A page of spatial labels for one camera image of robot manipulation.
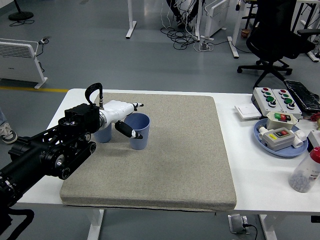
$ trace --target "yellow floor line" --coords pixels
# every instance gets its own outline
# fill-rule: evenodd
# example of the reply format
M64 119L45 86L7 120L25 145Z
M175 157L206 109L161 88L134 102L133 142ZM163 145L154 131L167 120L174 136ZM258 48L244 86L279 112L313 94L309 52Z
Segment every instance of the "yellow floor line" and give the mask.
M0 90L19 90L19 91L35 91L35 92L55 92L55 93L66 93L68 89L58 89L58 88L39 88L35 89L33 87L19 87L19 86L0 86Z

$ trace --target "cup rim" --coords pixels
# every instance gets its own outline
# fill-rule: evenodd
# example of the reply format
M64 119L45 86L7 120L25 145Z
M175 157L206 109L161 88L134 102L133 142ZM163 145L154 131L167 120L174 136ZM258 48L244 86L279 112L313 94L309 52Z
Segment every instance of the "cup rim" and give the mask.
M150 123L151 123L150 117L149 117L147 114L142 113L142 112L133 112L133 113L131 113L130 115L126 116L125 119L124 119L124 121L126 121L126 118L129 117L129 116L131 116L131 115L144 115L144 116L146 116L146 117L148 118L148 120L149 120L149 123L147 124L147 126L145 126L145 127L143 127L143 128L132 128L133 130L135 130L135 131L142 131L142 130L145 130L146 128L148 128L148 127L150 126Z

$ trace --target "blue plate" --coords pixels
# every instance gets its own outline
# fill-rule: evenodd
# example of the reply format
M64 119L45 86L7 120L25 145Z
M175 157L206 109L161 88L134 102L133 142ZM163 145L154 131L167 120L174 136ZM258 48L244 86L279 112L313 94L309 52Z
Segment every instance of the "blue plate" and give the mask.
M267 148L265 145L263 145L261 143L261 140L259 139L259 131L257 130L257 127L259 125L262 125L262 126L264 126L266 128L267 120L268 120L268 118L261 119L253 127L253 134L255 136L255 139L258 141L258 143L265 150L267 150L268 152L270 152L272 154L275 154L277 156L281 156L281 157L295 157L295 156L298 156L298 155L302 154L305 150L307 150L307 148L308 148L308 140L305 140L303 142L303 145L301 147L298 147L298 148L294 148L293 146L288 146L288 147L280 149L278 151L273 151L273 150ZM299 128L297 128L296 126L293 126L291 130L293 132L295 132L295 131L298 131Z

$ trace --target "plastic cup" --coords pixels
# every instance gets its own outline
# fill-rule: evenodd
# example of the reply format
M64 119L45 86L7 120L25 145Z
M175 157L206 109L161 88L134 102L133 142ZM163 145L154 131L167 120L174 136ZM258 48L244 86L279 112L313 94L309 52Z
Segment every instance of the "plastic cup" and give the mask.
M249 36L250 30L249 29L242 29L241 30L241 38L246 39Z
M111 123L105 129L96 131L93 135L98 143L107 143L111 139Z
M143 139L130 138L130 146L135 150L142 150L148 144L150 118L143 113L132 113L124 119L124 122L128 124L138 134L143 136Z

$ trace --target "chair armrest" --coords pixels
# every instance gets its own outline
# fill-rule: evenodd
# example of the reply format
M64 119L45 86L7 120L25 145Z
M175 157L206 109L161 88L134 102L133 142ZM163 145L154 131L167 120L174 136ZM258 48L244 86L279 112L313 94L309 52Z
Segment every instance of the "chair armrest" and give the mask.
M301 29L297 33L303 38L308 38L312 35L320 35L320 29Z

